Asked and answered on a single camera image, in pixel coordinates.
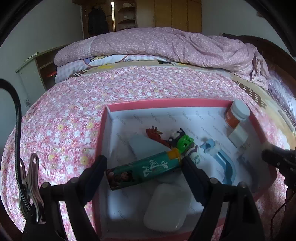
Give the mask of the green lighter with orange cap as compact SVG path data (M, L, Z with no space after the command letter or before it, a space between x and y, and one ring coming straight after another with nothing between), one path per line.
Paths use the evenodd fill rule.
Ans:
M112 191L144 183L175 171L181 163L178 149L162 152L129 164L106 170Z

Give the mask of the white earbuds case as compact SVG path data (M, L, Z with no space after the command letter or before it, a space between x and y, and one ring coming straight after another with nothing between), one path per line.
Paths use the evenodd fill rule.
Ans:
M186 219L191 200L191 191L176 185L160 184L145 212L145 227L157 232L176 232Z

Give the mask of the blue curved hook tool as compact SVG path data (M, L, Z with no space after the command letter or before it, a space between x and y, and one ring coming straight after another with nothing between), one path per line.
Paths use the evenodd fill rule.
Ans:
M222 149L221 144L213 139L208 139L200 147L203 149L205 154L212 156L224 169L223 183L232 185L236 177L236 168L234 162Z

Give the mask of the white wall charger plug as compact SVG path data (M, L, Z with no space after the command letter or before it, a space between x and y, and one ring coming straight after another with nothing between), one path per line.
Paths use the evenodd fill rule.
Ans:
M247 131L241 125L238 125L228 138L235 147L239 148L246 143L248 136Z

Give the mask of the green frog keychain toy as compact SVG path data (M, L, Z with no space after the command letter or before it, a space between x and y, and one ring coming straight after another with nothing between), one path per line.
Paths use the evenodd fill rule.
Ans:
M195 144L194 139L188 136L182 128L171 133L168 143L171 147L177 148L182 156L191 159L194 164L200 163L198 145Z

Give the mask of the white cap orange jar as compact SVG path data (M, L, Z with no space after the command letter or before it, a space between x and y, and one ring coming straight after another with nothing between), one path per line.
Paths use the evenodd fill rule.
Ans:
M236 128L241 122L246 121L250 114L249 107L243 101L236 99L227 109L225 121L231 128Z

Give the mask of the grey oval plastic lid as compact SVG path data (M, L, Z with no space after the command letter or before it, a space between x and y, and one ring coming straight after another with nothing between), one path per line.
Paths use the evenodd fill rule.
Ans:
M165 145L143 135L130 137L128 139L128 148L128 157L131 161L141 160L171 150Z

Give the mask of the red small toy figure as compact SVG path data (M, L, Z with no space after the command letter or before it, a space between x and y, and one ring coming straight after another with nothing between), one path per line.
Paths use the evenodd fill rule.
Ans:
M167 140L162 139L161 135L163 133L160 132L157 127L152 126L151 128L147 128L145 130L145 132L146 132L148 138L150 138L150 139L152 139L152 140L154 140L154 141L156 141L156 142L158 142L158 143L160 143L162 145L165 145L168 148L171 147Z

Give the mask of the dark grey curved tool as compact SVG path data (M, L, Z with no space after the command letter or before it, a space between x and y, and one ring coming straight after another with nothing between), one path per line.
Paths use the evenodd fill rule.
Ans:
M244 157L243 154L240 154L237 158L236 161L238 162L238 164L240 166L242 166L243 168L245 168L246 170L249 169L251 167L250 162Z

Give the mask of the silver metal clip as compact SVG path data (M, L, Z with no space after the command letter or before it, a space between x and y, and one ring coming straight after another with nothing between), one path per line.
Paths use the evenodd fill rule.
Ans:
M43 222L44 202L39 192L39 157L32 153L29 161L29 169L26 173L25 165L20 159L21 165L21 188L24 191L24 198L20 195L19 207L25 219L27 219L32 211L32 216L38 224Z

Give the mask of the red shallow cardboard box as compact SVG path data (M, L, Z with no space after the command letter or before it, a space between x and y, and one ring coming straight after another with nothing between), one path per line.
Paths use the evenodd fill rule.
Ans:
M107 158L107 168L127 166L142 159L136 169L111 173L111 190L105 175L93 198L97 234L101 240L185 240L202 213L202 206L189 192L177 161L161 159L167 146L152 140L147 129L155 128L163 140L174 131L184 132L201 147L219 144L216 156L199 149L196 166L224 184L247 183L255 200L276 180L276 169L261 158L266 141L258 119L251 114L242 127L247 139L236 147L224 113L228 100L175 98L109 104L100 123L96 152Z

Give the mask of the pink floral bed sheet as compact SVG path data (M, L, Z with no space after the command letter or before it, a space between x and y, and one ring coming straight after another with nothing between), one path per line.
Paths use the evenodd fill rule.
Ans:
M40 181L52 184L80 174L94 161L103 109L108 104L156 98L240 99L255 114L268 140L289 145L275 118L221 71L187 67L128 66L71 77L56 84L22 118L20 156L41 161Z

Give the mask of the dark wooden headboard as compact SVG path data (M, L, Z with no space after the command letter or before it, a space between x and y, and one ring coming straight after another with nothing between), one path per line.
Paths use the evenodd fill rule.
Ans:
M254 45L267 63L272 64L275 71L280 75L283 83L286 84L295 95L295 60L286 51L273 42L255 36L221 34L229 39L238 39L244 43Z

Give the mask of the cartoon print pillow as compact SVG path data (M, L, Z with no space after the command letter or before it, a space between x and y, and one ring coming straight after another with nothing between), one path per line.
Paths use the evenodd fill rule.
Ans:
M171 62L171 60L154 55L144 55L144 54L115 54L115 55L102 55L89 57L81 60L76 60L67 63L63 66L57 67L57 74L55 77L55 82L62 82L69 77L71 77L76 72L81 72L88 70L93 67L103 66L107 64L114 64L119 62L129 62L129 61L163 61Z

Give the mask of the white bedside shelf cabinet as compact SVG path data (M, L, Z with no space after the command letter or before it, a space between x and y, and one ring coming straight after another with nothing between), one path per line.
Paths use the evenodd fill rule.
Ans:
M54 63L54 58L62 48L63 46L59 46L35 53L15 71L27 93L29 105L34 104L55 85L57 66Z

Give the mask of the purple folded quilt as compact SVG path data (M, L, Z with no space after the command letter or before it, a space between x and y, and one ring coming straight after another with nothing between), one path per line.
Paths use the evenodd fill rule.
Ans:
M57 67L89 57L144 54L171 62L219 68L267 90L271 76L257 48L223 36L205 36L174 28L133 28L74 42L54 58Z

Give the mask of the wooden wardrobe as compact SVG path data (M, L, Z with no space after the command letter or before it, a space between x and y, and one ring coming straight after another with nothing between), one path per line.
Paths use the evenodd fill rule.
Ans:
M191 0L136 1L137 26L172 27L187 32L202 31L202 2Z

